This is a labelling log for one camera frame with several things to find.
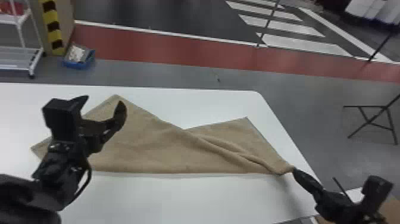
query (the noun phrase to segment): floor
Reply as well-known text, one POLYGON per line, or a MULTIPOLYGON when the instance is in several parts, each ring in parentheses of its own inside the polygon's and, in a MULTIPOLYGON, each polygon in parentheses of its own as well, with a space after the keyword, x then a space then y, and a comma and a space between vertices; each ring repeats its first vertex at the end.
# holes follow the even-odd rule
MULTIPOLYGON (((357 110, 342 109, 386 104, 398 94, 396 83, 114 60, 97 60, 81 71, 62 67, 58 57, 44 58, 37 75, 30 80, 24 73, 0 71, 0 82, 257 91, 328 189, 338 190, 332 177, 352 189, 362 186, 368 175, 379 175, 395 183, 393 194, 400 197, 400 174, 394 172, 400 150, 392 144, 390 132, 366 129, 347 139, 362 117, 357 110)), ((400 105, 395 104, 392 112, 399 126, 400 105)))
MULTIPOLYGON (((325 12, 321 16, 331 23, 337 25, 360 41, 377 49, 384 39, 390 34, 389 30, 373 26, 370 23, 360 21, 342 20, 339 16, 325 12)), ((389 42, 380 51, 393 61, 400 61, 400 33, 392 36, 389 42)))
MULTIPOLYGON (((101 0, 91 7, 89 1, 76 1, 77 19, 85 21, 78 21, 72 40, 96 49, 95 63, 88 70, 72 70, 61 66, 62 58, 46 57, 35 80, 23 72, 0 71, 0 82, 257 91, 327 189, 338 191, 332 177, 352 189, 369 175, 379 175, 395 183, 392 193, 400 198, 400 150, 390 133, 368 128, 347 139, 362 117, 357 110, 342 108, 388 103, 399 94, 400 66, 355 58, 368 56, 373 46, 357 42, 360 34, 347 28, 350 36, 335 32, 329 25, 334 20, 296 5, 283 4, 271 24, 275 28, 262 29, 257 25, 268 16, 249 7, 265 12, 271 8, 266 2, 186 0, 171 6, 161 0, 101 0), (269 45, 275 41, 276 47, 257 49, 258 33, 281 39, 263 39, 269 45), (289 47, 285 38, 302 44, 289 47)), ((0 38, 4 42, 15 39, 0 38)), ((379 57, 397 60, 385 52, 379 57)), ((392 114, 400 128, 399 103, 392 114)))
MULTIPOLYGON (((324 19, 318 10, 298 7, 299 3, 282 1, 271 16, 275 3, 266 0, 194 0, 170 4, 151 1, 76 2, 76 18, 80 24, 118 26, 142 29, 143 32, 169 32, 171 35, 195 35, 207 39, 262 43, 273 48, 317 52, 341 57, 368 58, 371 48, 324 19), (272 19, 268 28, 267 21, 272 19)), ((391 63, 391 58, 378 54, 376 60, 391 63)))

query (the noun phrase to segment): black metal frame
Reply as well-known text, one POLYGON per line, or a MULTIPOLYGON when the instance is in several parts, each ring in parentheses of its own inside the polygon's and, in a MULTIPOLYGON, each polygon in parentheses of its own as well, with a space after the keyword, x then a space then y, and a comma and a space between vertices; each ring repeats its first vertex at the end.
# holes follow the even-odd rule
POLYGON ((398 145, 398 140, 397 140, 397 135, 396 135, 396 130, 395 130, 395 126, 393 125, 393 119, 392 119, 392 115, 390 113, 390 109, 389 107, 394 104, 398 99, 400 99, 400 94, 397 95, 397 97, 395 97, 390 103, 388 103, 387 105, 353 105, 353 106, 343 106, 343 108, 358 108, 362 117, 365 120, 365 123, 362 124, 358 129, 356 129, 355 131, 353 131, 348 138, 353 137, 357 132, 359 132, 362 128, 366 127, 367 125, 373 125, 375 127, 380 127, 382 129, 386 129, 392 132, 393 135, 393 141, 395 143, 395 145, 398 145), (367 115, 365 114, 363 108, 380 108, 380 111, 375 114, 374 116, 372 116, 371 118, 368 118, 367 115), (387 119, 389 120, 389 124, 390 127, 385 127, 382 125, 378 125, 375 124, 374 121, 381 116, 382 114, 384 114, 386 112, 387 114, 387 119))
POLYGON ((374 59, 375 55, 378 54, 378 52, 386 45, 386 43, 389 41, 389 39, 392 38, 392 36, 394 36, 397 33, 397 30, 399 29, 399 27, 400 27, 400 23, 391 28, 389 35, 379 45, 379 47, 376 49, 376 51, 370 56, 370 58, 368 59, 368 62, 371 62, 372 59, 374 59))
MULTIPOLYGON (((279 5, 280 1, 281 0, 276 0, 275 5, 274 5, 274 9, 272 10, 272 12, 270 14, 270 18, 268 19, 267 24, 265 25, 264 29, 268 28, 268 26, 270 25, 271 20, 274 17, 275 11, 278 9, 278 5, 279 5)), ((264 32, 261 33, 261 36, 257 41, 257 45, 255 46, 256 48, 260 47, 260 42, 263 42, 263 37, 264 37, 264 32)))

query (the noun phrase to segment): crosswalk marking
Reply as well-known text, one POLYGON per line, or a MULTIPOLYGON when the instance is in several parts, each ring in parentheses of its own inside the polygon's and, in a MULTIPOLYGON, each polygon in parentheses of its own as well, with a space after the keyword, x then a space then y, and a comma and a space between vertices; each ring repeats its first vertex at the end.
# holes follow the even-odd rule
MULTIPOLYGON (((263 18, 256 18, 256 17, 247 16, 247 15, 239 15, 239 16, 242 18, 242 20, 244 22, 246 22, 248 25, 251 25, 251 26, 265 27, 265 25, 267 24, 267 21, 268 21, 263 18)), ((270 24, 268 25, 268 28, 276 29, 276 30, 284 30, 284 31, 293 32, 293 33, 301 33, 301 34, 306 34, 306 35, 325 37, 322 33, 318 32, 317 30, 315 30, 312 27, 284 23, 284 22, 279 22, 279 21, 271 21, 270 24)))
POLYGON ((345 51, 343 48, 332 43, 306 41, 302 39, 286 38, 283 36, 269 34, 265 34, 262 38, 262 41, 264 41, 264 43, 268 46, 274 46, 277 48, 297 49, 301 51, 311 51, 323 54, 334 54, 352 57, 352 55, 345 51))
POLYGON ((275 2, 270 2, 270 1, 266 1, 266 0, 241 0, 241 1, 253 2, 253 3, 260 4, 260 5, 267 5, 267 6, 275 7, 275 2))
MULTIPOLYGON (((260 8, 260 7, 255 7, 252 5, 245 5, 237 2, 231 2, 231 1, 226 1, 228 5, 231 8, 234 8, 236 10, 243 10, 243 11, 249 11, 252 13, 258 13, 262 15, 270 15, 272 13, 272 10, 269 10, 268 8, 260 8)), ((302 21, 299 17, 292 13, 286 13, 286 12, 281 12, 281 11, 276 11, 274 14, 275 17, 280 17, 280 18, 288 18, 290 20, 297 20, 297 21, 302 21)))

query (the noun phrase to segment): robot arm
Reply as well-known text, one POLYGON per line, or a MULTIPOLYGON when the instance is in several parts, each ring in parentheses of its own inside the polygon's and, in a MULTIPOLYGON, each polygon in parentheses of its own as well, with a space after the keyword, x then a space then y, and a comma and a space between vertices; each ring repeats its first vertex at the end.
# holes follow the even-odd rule
POLYGON ((52 133, 48 152, 32 174, 33 181, 0 175, 0 223, 59 223, 56 211, 72 203, 89 184, 88 157, 100 152, 123 127, 126 106, 119 102, 112 118, 96 122, 81 117, 87 100, 88 96, 52 99, 44 106, 43 116, 52 133))
POLYGON ((336 224, 384 224, 385 218, 378 210, 393 188, 393 184, 378 176, 370 176, 361 193, 364 198, 360 203, 353 203, 343 194, 326 191, 309 174, 295 169, 293 177, 315 199, 316 211, 326 220, 336 224))

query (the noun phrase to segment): red stripe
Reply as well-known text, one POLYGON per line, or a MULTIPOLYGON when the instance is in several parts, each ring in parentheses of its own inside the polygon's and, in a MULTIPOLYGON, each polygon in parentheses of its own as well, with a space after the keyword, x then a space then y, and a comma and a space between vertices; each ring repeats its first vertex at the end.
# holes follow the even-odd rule
POLYGON ((109 60, 219 67, 400 83, 400 66, 276 48, 76 25, 72 41, 109 60))

